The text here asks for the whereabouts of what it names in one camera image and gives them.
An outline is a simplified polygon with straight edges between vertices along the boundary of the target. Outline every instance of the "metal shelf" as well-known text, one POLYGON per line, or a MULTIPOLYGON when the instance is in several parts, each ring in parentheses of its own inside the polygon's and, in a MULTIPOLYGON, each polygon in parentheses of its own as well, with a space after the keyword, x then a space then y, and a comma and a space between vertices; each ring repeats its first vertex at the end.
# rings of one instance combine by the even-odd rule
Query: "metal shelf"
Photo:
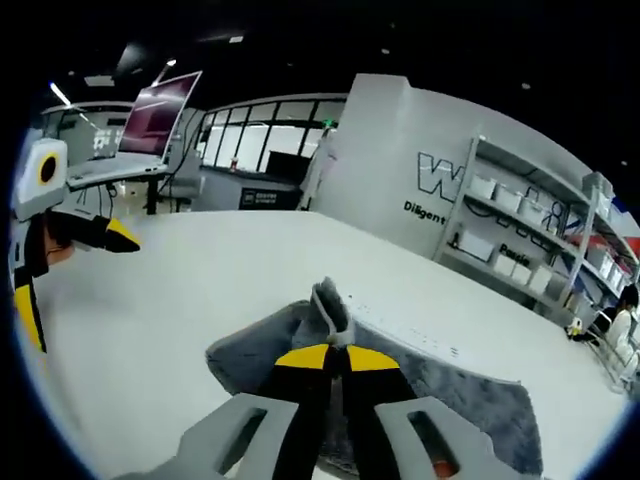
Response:
POLYGON ((543 304, 544 306, 552 310, 558 308, 558 303, 556 301, 552 300, 549 297, 546 297, 544 295, 534 292, 527 286, 514 281, 511 277, 502 275, 501 273, 494 271, 486 262, 483 262, 482 260, 472 257, 471 255, 463 252, 462 250, 457 250, 447 245, 447 247, 443 250, 443 253, 445 255, 448 255, 449 257, 455 258, 456 260, 462 263, 465 263, 466 265, 469 265, 470 267, 473 267, 476 270, 479 270, 480 272, 486 275, 489 275, 493 278, 500 280, 502 283, 509 286, 510 288, 517 290, 520 293, 524 293, 529 298, 532 298, 533 300, 543 304))
POLYGON ((618 232, 616 232, 609 221, 602 217, 598 211, 596 210, 596 216, 594 218, 594 224, 596 230, 611 244, 613 248, 615 248, 618 255, 622 257, 622 259, 629 264, 632 269, 638 265, 638 257, 631 247, 627 243, 627 241, 622 237, 618 232))
POLYGON ((531 223, 529 220, 519 215, 517 212, 514 212, 513 210, 508 210, 504 208, 502 205, 500 205, 499 203, 493 200, 490 200, 488 198, 481 197, 471 191, 467 191, 465 193, 465 198, 475 204, 488 208, 494 213, 497 213, 499 215, 502 215, 503 217, 514 220, 515 222, 520 224, 522 227, 525 227, 527 230, 529 230, 531 233, 537 235, 540 238, 545 239, 547 242, 557 246, 564 252, 569 253, 574 258, 578 256, 578 250, 575 247, 573 247, 571 244, 565 242, 560 237, 558 237, 557 235, 554 235, 548 230, 545 230, 540 225, 535 225, 534 223, 531 223))
POLYGON ((613 345, 609 344, 605 333, 600 331, 600 329, 596 325, 591 325, 589 328, 595 332, 595 336, 598 338, 599 346, 596 347, 595 345, 593 345, 593 342, 587 342, 587 344, 609 375, 612 385, 620 388, 621 390, 626 390, 627 392, 629 392, 631 385, 620 378, 620 372, 624 370, 624 368, 628 365, 628 362, 630 362, 633 356, 637 354, 637 344, 635 343, 635 341, 631 342, 631 340, 633 339, 629 338, 629 344, 634 349, 634 353, 631 354, 629 360, 625 362, 625 360, 620 357, 618 352, 616 352, 616 349, 613 347, 613 345), (622 366, 622 368, 620 368, 620 372, 616 371, 616 367, 612 365, 612 357, 615 357, 614 360, 622 366))
POLYGON ((609 282, 607 281, 607 279, 604 278, 602 275, 600 275, 600 272, 598 271, 598 269, 596 267, 591 265, 586 260, 584 260, 582 262, 581 266, 589 275, 591 275, 593 278, 595 278, 600 284, 604 285, 604 287, 607 289, 607 291, 611 295, 613 295, 616 298, 618 298, 620 296, 619 293, 616 290, 611 288, 611 285, 609 285, 609 282))
POLYGON ((480 137, 477 155, 490 163, 525 178, 565 203, 589 206, 589 199, 577 187, 544 165, 519 157, 480 137))

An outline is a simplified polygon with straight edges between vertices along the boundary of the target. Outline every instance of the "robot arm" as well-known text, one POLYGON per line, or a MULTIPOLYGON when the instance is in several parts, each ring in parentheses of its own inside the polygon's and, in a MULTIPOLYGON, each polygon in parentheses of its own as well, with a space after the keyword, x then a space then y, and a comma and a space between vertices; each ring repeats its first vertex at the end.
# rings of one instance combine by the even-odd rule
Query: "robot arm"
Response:
POLYGON ((115 218, 62 204, 66 193, 67 145, 61 140, 35 141, 13 192, 15 225, 9 249, 10 278, 16 308, 34 345, 46 352, 33 279, 49 271, 55 254, 71 248, 135 252, 138 240, 115 218))
POLYGON ((257 394, 240 393, 189 428, 170 460, 114 480, 224 480, 239 458, 238 480, 309 479, 338 377, 360 479, 540 478, 501 462, 489 436, 444 403, 416 398, 392 358, 314 345, 280 357, 257 394))

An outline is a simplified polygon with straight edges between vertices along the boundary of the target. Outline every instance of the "desk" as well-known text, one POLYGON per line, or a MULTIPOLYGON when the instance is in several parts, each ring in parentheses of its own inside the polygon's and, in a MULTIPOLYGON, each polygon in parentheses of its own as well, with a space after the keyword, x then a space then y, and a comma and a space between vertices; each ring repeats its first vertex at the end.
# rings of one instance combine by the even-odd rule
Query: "desk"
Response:
POLYGON ((191 211, 295 210, 299 187, 286 180, 256 172, 201 167, 204 188, 191 211))
POLYGON ((472 359, 478 373, 521 380, 553 480, 575 478, 627 406, 608 390, 588 347, 567 341, 562 329, 322 215, 204 212, 125 223, 140 252, 78 252, 36 279, 51 374, 104 476, 148 470, 175 454, 184 431, 229 398, 205 349, 308 298, 325 275, 397 319, 397 328, 386 328, 407 343, 412 329, 428 332, 472 359))
POLYGON ((115 178, 115 179, 111 178, 109 180, 98 180, 95 182, 87 182, 82 185, 74 185, 73 187, 71 185, 68 185, 68 186, 69 186, 70 192, 77 192, 79 190, 86 190, 88 188, 99 187, 102 185, 108 185, 108 184, 113 184, 113 183, 122 182, 122 181, 146 182, 148 183, 147 207, 146 207, 147 215, 155 215, 157 210, 157 205, 158 205, 158 181, 166 177, 167 175, 169 175, 169 172, 154 173, 150 175, 149 174, 135 175, 135 176, 128 176, 123 178, 115 178))

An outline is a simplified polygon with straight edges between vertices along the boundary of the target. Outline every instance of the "computer monitor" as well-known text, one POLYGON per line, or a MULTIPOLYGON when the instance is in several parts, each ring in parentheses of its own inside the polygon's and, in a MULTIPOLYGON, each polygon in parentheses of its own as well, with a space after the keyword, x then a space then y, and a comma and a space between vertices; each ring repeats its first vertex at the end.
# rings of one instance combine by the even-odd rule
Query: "computer monitor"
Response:
POLYGON ((283 152, 271 152, 265 173, 300 185, 309 169, 310 158, 283 152))
POLYGON ((118 152, 163 158, 201 73, 172 78, 140 90, 122 132, 118 152))

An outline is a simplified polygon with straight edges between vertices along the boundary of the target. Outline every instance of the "shelving unit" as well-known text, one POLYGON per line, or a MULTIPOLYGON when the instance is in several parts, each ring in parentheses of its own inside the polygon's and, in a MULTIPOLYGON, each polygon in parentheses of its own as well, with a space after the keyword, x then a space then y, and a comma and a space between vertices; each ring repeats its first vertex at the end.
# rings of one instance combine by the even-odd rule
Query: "shelving unit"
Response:
POLYGON ((613 295, 615 298, 618 298, 620 295, 618 291, 611 288, 611 284, 609 281, 600 275, 600 272, 596 267, 591 265, 587 260, 582 262, 582 268, 585 272, 587 272, 592 278, 597 280, 601 285, 605 287, 605 289, 609 292, 610 295, 613 295))
POLYGON ((551 298, 548 298, 544 295, 534 292, 533 290, 528 288, 526 285, 522 285, 514 281, 511 277, 507 277, 506 275, 502 275, 500 273, 495 272, 489 266, 489 264, 469 255, 466 252, 463 252, 462 250, 457 250, 451 247, 450 245, 447 245, 447 248, 445 248, 444 250, 444 254, 475 268, 476 270, 484 273, 485 275, 488 275, 492 278, 496 278, 500 280, 506 286, 527 295, 529 298, 532 298, 535 301, 542 303, 543 305, 545 305, 550 309, 556 309, 558 307, 557 302, 552 300, 551 298))
POLYGON ((599 346, 595 346, 593 343, 588 342, 589 347, 609 375, 611 384, 619 389, 620 393, 622 393, 622 391, 627 391, 629 393, 632 385, 620 378, 620 372, 628 365, 628 362, 632 361, 632 357, 637 355, 638 344, 632 337, 629 338, 629 344, 633 349, 633 353, 629 359, 625 360, 620 357, 618 352, 616 352, 614 346, 609 344, 605 333, 601 332, 596 325, 592 325, 592 330, 596 332, 599 346))
POLYGON ((589 198, 580 189, 567 182, 564 178, 551 171, 544 165, 518 156, 507 149, 492 143, 482 135, 474 137, 471 141, 467 162, 465 166, 464 176, 462 178, 460 193, 456 197, 444 233, 438 247, 436 248, 433 259, 441 262, 443 256, 453 257, 466 265, 471 266, 477 271, 481 271, 492 278, 499 279, 500 282, 508 287, 518 290, 534 299, 536 302, 544 305, 549 309, 549 317, 559 318, 563 313, 563 306, 571 294, 578 273, 584 270, 599 284, 604 287, 607 295, 613 295, 617 298, 618 292, 611 288, 607 279, 602 277, 598 270, 585 260, 589 238, 593 231, 601 234, 607 242, 616 250, 620 259, 622 259, 633 272, 633 280, 637 281, 640 273, 639 262, 631 247, 625 239, 619 235, 611 226, 609 221, 596 211, 597 198, 599 192, 594 188, 589 198), (500 169, 511 172, 512 174, 523 177, 528 182, 537 186, 541 190, 546 191, 555 199, 563 202, 567 208, 564 217, 561 218, 559 230, 566 228, 569 212, 572 209, 585 220, 584 231, 580 245, 577 247, 565 241, 562 236, 554 235, 552 232, 544 229, 540 225, 535 225, 522 217, 515 211, 504 208, 497 202, 483 198, 469 190, 471 177, 475 171, 476 158, 480 158, 500 169), (462 251, 451 248, 448 242, 451 241, 454 229, 458 224, 458 218, 463 203, 471 203, 476 206, 483 207, 496 215, 507 218, 520 227, 528 230, 531 235, 548 243, 552 250, 564 258, 572 261, 571 272, 565 282, 564 288, 560 293, 557 301, 551 300, 544 295, 538 295, 529 290, 526 286, 514 282, 510 277, 495 273, 492 268, 485 262, 478 260, 462 251))
POLYGON ((578 256, 578 250, 574 246, 565 242, 563 239, 561 239, 557 235, 554 235, 548 230, 545 230, 540 225, 535 225, 531 223, 529 220, 524 218, 522 215, 519 215, 517 212, 514 212, 513 210, 508 210, 504 208, 502 205, 500 205, 498 202, 488 198, 480 197, 471 191, 464 192, 464 196, 465 196, 465 200, 470 203, 474 203, 481 207, 485 207, 491 210, 493 213, 496 213, 502 217, 506 217, 510 220, 517 222, 521 227, 526 228, 534 235, 546 240, 548 243, 555 245, 556 248, 559 248, 561 251, 568 253, 572 257, 578 256))

